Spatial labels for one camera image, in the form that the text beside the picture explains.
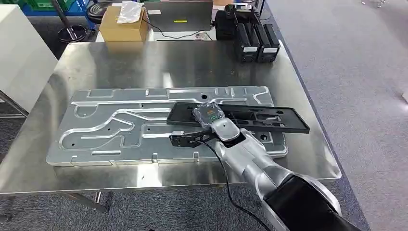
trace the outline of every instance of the metal plate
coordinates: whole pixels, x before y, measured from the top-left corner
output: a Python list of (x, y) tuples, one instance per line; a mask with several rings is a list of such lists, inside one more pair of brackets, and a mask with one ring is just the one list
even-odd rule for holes
[[(51, 144), (47, 162), (55, 166), (91, 166), (217, 161), (202, 145), (173, 147), (168, 138), (172, 132), (201, 130), (166, 124), (175, 102), (206, 101), (273, 106), (268, 88), (258, 86), (78, 90)], [(282, 133), (254, 135), (271, 156), (286, 155)]]

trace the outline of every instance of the stainless steel table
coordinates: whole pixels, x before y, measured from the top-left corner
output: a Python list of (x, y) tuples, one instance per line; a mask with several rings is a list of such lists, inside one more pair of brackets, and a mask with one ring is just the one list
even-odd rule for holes
[[(295, 108), (310, 126), (310, 134), (285, 134), (289, 152), (276, 160), (280, 165), (319, 180), (341, 177), (283, 47), (273, 64), (241, 64), (235, 62), (229, 42), (159, 41), (143, 48), (133, 43), (75, 43), (66, 47), (0, 165), (0, 194), (60, 192), (81, 200), (76, 193), (222, 184), (223, 171), (216, 162), (53, 167), (45, 157), (75, 90), (233, 85), (269, 87), (276, 106)], [(231, 182), (241, 180), (231, 176)]]

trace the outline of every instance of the green crate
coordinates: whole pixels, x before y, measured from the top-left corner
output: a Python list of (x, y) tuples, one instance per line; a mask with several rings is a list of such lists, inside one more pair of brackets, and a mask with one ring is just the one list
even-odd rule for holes
[[(54, 11), (50, 0), (25, 0), (33, 11)], [(58, 0), (63, 11), (67, 11), (75, 0)]]

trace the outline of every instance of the blue shelf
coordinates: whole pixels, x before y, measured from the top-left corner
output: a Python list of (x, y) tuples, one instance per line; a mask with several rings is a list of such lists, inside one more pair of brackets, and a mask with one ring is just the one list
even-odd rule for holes
[[(85, 6), (88, 5), (89, 0), (77, 0), (72, 3), (68, 11), (65, 12), (66, 16), (84, 16), (86, 11), (83, 11), (78, 1), (82, 1)], [(55, 11), (33, 11), (28, 4), (23, 7), (23, 13), (26, 16), (58, 16)]]

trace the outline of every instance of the gray carpet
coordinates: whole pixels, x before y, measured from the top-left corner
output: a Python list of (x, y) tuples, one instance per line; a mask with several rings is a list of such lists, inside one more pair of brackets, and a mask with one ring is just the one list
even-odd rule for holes
[[(53, 53), (59, 57), (63, 46), (57, 44), (58, 20), (30, 19)], [(8, 149), (21, 120), (0, 121), (1, 151)], [(344, 217), (364, 231), (370, 230), (346, 174), (328, 185), (339, 199)], [(232, 187), (232, 194), (243, 207), (263, 220), (255, 192), (245, 185)], [(0, 223), (1, 230), (262, 230), (246, 214), (231, 207), (225, 187), (148, 190), (132, 193), (104, 193), (102, 204), (109, 212), (98, 213), (60, 195), (31, 195), (0, 198), (0, 213), (11, 214), (11, 221)]]
[(268, 3), (370, 227), (408, 230), (408, 2)]

